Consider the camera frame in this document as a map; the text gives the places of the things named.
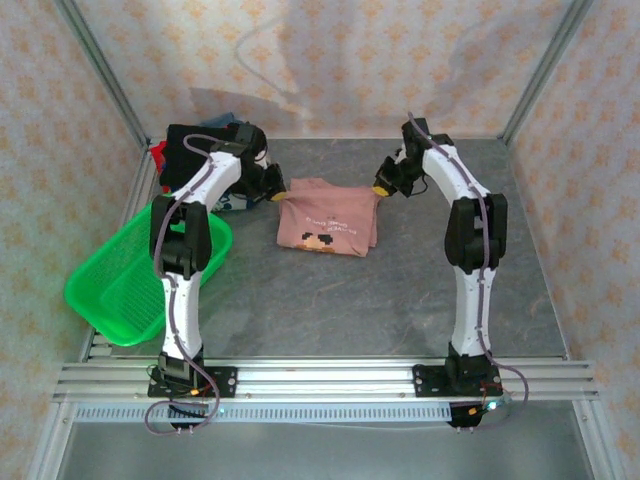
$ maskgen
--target white robotic arm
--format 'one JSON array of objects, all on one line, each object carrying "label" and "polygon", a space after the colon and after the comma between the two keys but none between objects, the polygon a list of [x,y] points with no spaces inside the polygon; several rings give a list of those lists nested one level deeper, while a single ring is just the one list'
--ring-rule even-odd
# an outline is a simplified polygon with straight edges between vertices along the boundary
[{"label": "white robotic arm", "polygon": [[[212,141],[211,151],[192,147],[190,137]],[[232,186],[251,192],[251,200],[274,200],[285,187],[280,167],[268,159],[264,133],[253,125],[240,125],[230,141],[189,135],[184,146],[206,161],[182,188],[153,201],[150,252],[165,293],[166,334],[158,370],[165,381],[197,388],[202,379],[194,365],[203,365],[200,281],[212,253],[208,213]],[[169,226],[178,223],[184,225],[181,232]]]},{"label": "white robotic arm", "polygon": [[[222,194],[240,179],[242,168],[240,159],[226,152],[214,152],[196,175],[184,187],[173,194],[175,198],[181,198],[188,193],[193,185],[200,184],[188,196],[189,203],[200,203],[210,212],[218,202]],[[202,271],[194,272],[189,279],[183,273],[166,272],[162,279],[165,294],[165,318],[169,319],[169,303],[171,289],[175,285],[176,296],[173,305],[173,315],[176,319],[178,336],[189,358],[195,357],[202,349],[200,328],[198,325],[198,304],[200,293],[200,280]],[[175,339],[167,323],[164,345],[162,351],[173,358],[183,358]]]},{"label": "white robotic arm", "polygon": [[[441,147],[447,154],[458,161],[458,165],[465,173],[464,178],[454,164],[441,152],[431,148],[424,152],[422,169],[436,182],[444,194],[449,206],[455,200],[462,198],[476,198],[474,191],[480,192],[482,197],[489,194],[489,190],[484,188],[471,175],[471,172],[462,163],[455,146],[443,145]],[[482,355],[484,350],[480,345],[476,327],[478,325],[478,308],[480,294],[482,302],[481,329],[484,336],[485,347],[490,349],[488,334],[489,298],[491,295],[491,284],[495,276],[495,270],[484,272],[483,282],[480,283],[480,269],[475,269],[471,273],[465,273],[460,267],[453,267],[456,275],[456,323],[451,337],[451,345],[456,352],[461,355]]]},{"label": "white robotic arm", "polygon": [[[414,182],[428,175],[451,207],[444,243],[456,277],[456,322],[445,366],[449,384],[463,393],[491,382],[495,371],[486,357],[491,348],[489,299],[505,253],[507,202],[480,185],[446,134],[430,135],[425,119],[415,122],[421,132],[412,122],[403,125],[402,147],[385,159],[374,190],[383,196],[400,191],[410,197]],[[484,226],[482,216],[487,217]]]}]

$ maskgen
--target green plastic basket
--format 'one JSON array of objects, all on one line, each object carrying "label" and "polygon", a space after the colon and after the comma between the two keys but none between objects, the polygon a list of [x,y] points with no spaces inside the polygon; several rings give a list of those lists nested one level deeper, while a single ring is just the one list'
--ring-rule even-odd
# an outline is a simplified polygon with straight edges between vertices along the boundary
[{"label": "green plastic basket", "polygon": [[[165,324],[164,290],[149,255],[150,226],[149,204],[74,271],[65,286],[71,308],[115,345],[150,340]],[[233,240],[229,225],[213,214],[209,230],[213,252],[200,285],[220,268]]]}]

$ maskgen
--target cable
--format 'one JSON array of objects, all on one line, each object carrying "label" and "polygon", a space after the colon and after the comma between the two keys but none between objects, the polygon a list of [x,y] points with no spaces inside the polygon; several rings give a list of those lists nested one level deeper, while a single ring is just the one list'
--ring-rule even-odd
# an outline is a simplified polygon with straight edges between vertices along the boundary
[{"label": "cable", "polygon": [[[211,385],[211,388],[213,389],[214,395],[215,395],[215,404],[213,406],[213,408],[211,409],[211,412],[202,419],[202,421],[200,423],[198,423],[197,425],[189,425],[189,432],[193,433],[196,429],[204,427],[205,425],[207,425],[208,423],[211,422],[211,420],[213,419],[213,417],[218,413],[218,408],[220,407],[220,390],[218,389],[218,386],[216,385],[216,382],[213,380],[213,378],[211,378],[211,376],[203,369],[200,367],[200,365],[198,365],[197,363],[195,363],[193,361],[193,359],[187,354],[187,351],[185,350],[184,346],[182,345],[182,340],[180,340],[180,335],[178,332],[178,327],[176,326],[176,319],[175,319],[175,312],[174,312],[174,306],[175,306],[175,301],[176,301],[176,282],[173,278],[171,278],[171,276],[169,275],[165,275],[162,273],[162,270],[160,268],[160,262],[161,262],[161,251],[162,251],[162,244],[164,243],[164,237],[167,233],[167,228],[169,227],[169,222],[171,221],[171,217],[173,216],[173,214],[175,213],[175,211],[178,209],[178,207],[180,207],[180,205],[190,196],[193,194],[193,192],[195,190],[197,190],[204,182],[206,182],[208,180],[208,178],[211,176],[211,174],[213,173],[213,171],[215,170],[215,165],[213,164],[213,161],[211,160],[211,157],[204,152],[204,150],[200,150],[196,147],[192,147],[191,145],[189,145],[189,139],[190,138],[202,138],[202,137],[207,137],[207,139],[213,139],[216,142],[222,141],[219,140],[217,138],[214,137],[208,137],[206,135],[200,135],[200,134],[192,134],[192,135],[187,135],[186,137],[184,137],[183,140],[183,144],[185,146],[185,148],[187,148],[188,150],[191,150],[192,152],[195,153],[201,153],[204,154],[207,157],[207,162],[209,164],[209,168],[207,169],[206,173],[202,176],[202,178],[200,180],[198,180],[197,182],[195,182],[195,184],[191,187],[191,189],[187,190],[185,193],[183,193],[180,198],[177,198],[175,200],[175,202],[173,203],[173,205],[171,205],[171,207],[169,208],[169,210],[167,210],[167,213],[164,216],[164,219],[162,220],[162,225],[160,227],[160,233],[158,235],[158,241],[156,243],[155,246],[155,250],[153,252],[153,269],[155,274],[160,277],[162,280],[167,280],[170,284],[171,287],[171,291],[169,294],[169,307],[167,308],[168,311],[168,317],[169,317],[169,329],[171,330],[171,335],[173,336],[173,339],[175,341],[176,347],[178,348],[178,350],[180,351],[180,354],[182,355],[182,357],[185,359],[185,361],[196,371],[198,372],[200,375],[202,375],[204,377],[204,379],[209,383],[209,385]],[[202,404],[198,404],[198,403],[193,403],[193,402],[177,402],[175,400],[160,400],[156,403],[154,403],[153,405],[151,405],[147,411],[145,412],[144,415],[144,425],[147,428],[147,430],[152,433],[153,435],[157,435],[157,436],[169,436],[169,435],[180,435],[180,433],[182,432],[181,428],[178,428],[177,430],[173,430],[173,431],[167,431],[167,432],[163,432],[160,430],[156,430],[155,428],[153,428],[151,426],[151,424],[149,423],[149,416],[151,415],[151,412],[157,408],[160,407],[162,405],[168,405],[168,406],[173,406],[173,407],[186,407],[186,408],[194,408],[194,407],[202,407]]]},{"label": "cable", "polygon": [[[450,155],[449,153],[447,153],[447,151],[442,148],[440,145],[438,145],[436,142],[433,141],[433,139],[431,138],[431,135],[428,135],[424,130],[422,130],[422,128],[420,128],[420,126],[416,123],[416,119],[413,117],[413,114],[411,112],[407,112],[409,115],[409,121],[411,122],[411,125],[413,125],[413,128],[416,129],[416,131],[422,135],[427,142],[429,142],[429,144],[441,155],[444,155],[444,157],[449,160],[451,162],[451,164],[455,167],[456,170],[458,170],[458,173],[460,173],[460,175],[462,176],[462,178],[464,179],[465,182],[467,182],[467,186],[469,187],[469,189],[474,193],[474,195],[476,196],[476,198],[478,199],[478,204],[480,205],[480,217],[482,220],[482,243],[483,243],[483,250],[484,250],[484,257],[483,257],[483,261],[482,261],[482,266],[480,267],[480,275],[478,278],[478,282],[480,284],[484,283],[484,271],[487,269],[487,267],[489,266],[489,219],[488,219],[488,215],[487,215],[487,206],[484,204],[484,201],[482,200],[482,195],[480,194],[480,191],[478,190],[478,188],[471,182],[471,179],[469,178],[469,176],[467,175],[467,172],[465,171],[464,167],[460,164],[460,162],[454,158],[452,155]],[[487,348],[486,344],[484,343],[484,338],[483,338],[483,334],[482,334],[482,311],[484,309],[484,289],[480,288],[480,295],[479,295],[479,299],[478,299],[478,323],[476,324],[476,330],[478,332],[478,340],[480,342],[480,347],[482,348],[482,351],[484,352],[485,356],[487,357],[487,360],[489,360],[489,363],[491,363],[492,365],[501,368],[503,370],[507,370],[510,372],[515,373],[520,380],[522,380],[522,386],[524,387],[524,396],[522,398],[522,407],[520,407],[518,410],[516,410],[516,414],[518,414],[519,412],[522,412],[522,410],[525,409],[525,407],[527,406],[527,402],[529,400],[529,382],[527,381],[526,377],[524,376],[524,374],[518,370],[515,367],[511,367],[509,365],[502,365],[501,363],[498,363],[496,361],[495,358],[493,358],[493,355],[491,355],[491,352],[489,352],[489,349]],[[506,417],[503,421],[499,422],[499,423],[493,423],[490,425],[484,425],[482,428],[483,429],[488,429],[488,428],[493,428],[496,425],[503,425],[507,419],[512,419],[515,415],[510,415],[509,417]]]}]

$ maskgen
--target patterned wallpaper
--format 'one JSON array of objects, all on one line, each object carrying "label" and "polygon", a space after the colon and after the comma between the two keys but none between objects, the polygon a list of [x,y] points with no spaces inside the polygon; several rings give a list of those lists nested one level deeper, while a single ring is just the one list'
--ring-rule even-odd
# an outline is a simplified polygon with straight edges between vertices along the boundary
[{"label": "patterned wallpaper", "polygon": [[0,2],[0,478],[24,477],[79,352],[64,282],[115,231],[139,158],[54,2]]},{"label": "patterned wallpaper", "polygon": [[640,478],[640,2],[595,2],[515,143],[571,353],[597,361]]},{"label": "patterned wallpaper", "polygon": [[271,137],[496,136],[570,0],[79,0],[147,134],[233,111]]}]

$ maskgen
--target black mounting plate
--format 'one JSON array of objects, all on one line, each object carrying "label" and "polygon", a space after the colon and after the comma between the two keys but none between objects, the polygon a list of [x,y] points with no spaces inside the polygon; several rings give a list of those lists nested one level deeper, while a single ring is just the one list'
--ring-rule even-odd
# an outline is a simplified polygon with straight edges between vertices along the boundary
[{"label": "black mounting plate", "polygon": [[[236,367],[204,367],[204,371],[213,378],[216,382],[216,386],[218,390],[220,390],[220,398],[234,398],[236,396],[236,389],[238,388],[238,369]],[[177,389],[172,389],[172,384],[167,384],[163,382],[160,377],[160,370],[157,366],[153,367],[150,374],[151,380],[149,382],[149,389],[147,391],[147,396],[149,398],[184,398],[188,400],[189,398],[207,398],[213,397],[214,392],[213,389],[208,388],[204,391],[204,393],[199,396],[186,396],[184,395],[185,390],[188,387],[184,385],[176,384]]]},{"label": "black mounting plate", "polygon": [[[492,372],[489,378],[492,378],[493,383],[485,387],[487,389],[487,397],[500,397],[502,395],[501,385],[499,380],[500,372],[498,367],[491,365]],[[411,369],[413,373],[413,387],[416,393],[416,397],[429,398],[429,397],[482,397],[485,395],[482,386],[478,384],[476,389],[471,391],[467,390],[464,394],[456,391],[449,379],[444,365],[414,365]]]}]

